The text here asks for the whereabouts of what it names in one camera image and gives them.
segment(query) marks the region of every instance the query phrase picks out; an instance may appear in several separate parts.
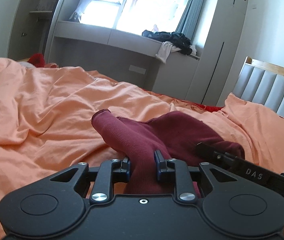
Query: orange blanket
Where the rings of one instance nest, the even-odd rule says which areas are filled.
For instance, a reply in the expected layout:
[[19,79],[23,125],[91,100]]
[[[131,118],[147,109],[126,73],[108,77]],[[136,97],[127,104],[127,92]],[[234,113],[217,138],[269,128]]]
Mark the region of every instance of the orange blanket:
[[135,85],[80,67],[26,69],[1,58],[0,199],[73,163],[92,167],[122,158],[91,125],[92,115],[104,108],[137,121],[183,111],[224,139],[242,144],[248,160],[284,170],[284,119],[264,106],[231,95],[222,111],[209,113],[178,101],[167,103]]

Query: silver screw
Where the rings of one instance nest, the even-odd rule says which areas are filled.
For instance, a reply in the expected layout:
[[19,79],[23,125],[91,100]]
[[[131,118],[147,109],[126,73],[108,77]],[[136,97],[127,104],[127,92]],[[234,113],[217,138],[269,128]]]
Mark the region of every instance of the silver screw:
[[146,204],[148,203],[149,201],[147,199],[140,199],[139,201],[141,204]]
[[107,199],[107,194],[104,193],[95,193],[92,195],[92,199],[95,201],[104,201]]
[[192,194],[192,193],[189,193],[189,192],[186,192],[186,193],[182,193],[180,196],[179,196],[180,199],[184,200],[184,201],[191,201],[191,200],[194,200],[195,199],[195,195]]

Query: maroon garment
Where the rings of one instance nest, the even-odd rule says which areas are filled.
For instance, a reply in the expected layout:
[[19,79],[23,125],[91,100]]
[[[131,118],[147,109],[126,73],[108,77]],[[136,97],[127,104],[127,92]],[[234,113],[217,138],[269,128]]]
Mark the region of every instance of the maroon garment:
[[116,118],[104,109],[93,115],[92,125],[111,148],[130,158],[131,178],[125,188],[127,194],[173,192],[172,185],[156,180],[155,150],[160,150],[165,159],[183,160],[189,166],[198,166],[205,161],[198,158],[194,150],[200,142],[244,158],[241,145],[224,141],[202,121],[178,111],[137,122]]

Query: window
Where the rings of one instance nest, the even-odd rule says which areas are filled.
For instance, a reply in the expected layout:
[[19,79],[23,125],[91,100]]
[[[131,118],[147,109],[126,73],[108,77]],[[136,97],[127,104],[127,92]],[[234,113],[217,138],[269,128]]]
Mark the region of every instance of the window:
[[188,0],[93,0],[81,23],[141,35],[144,30],[173,32]]

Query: white headboard cushion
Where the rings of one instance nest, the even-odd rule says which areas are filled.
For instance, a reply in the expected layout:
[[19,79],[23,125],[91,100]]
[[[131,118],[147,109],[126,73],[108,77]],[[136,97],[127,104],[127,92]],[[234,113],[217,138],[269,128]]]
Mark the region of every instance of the white headboard cushion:
[[284,117],[284,68],[247,58],[233,93]]

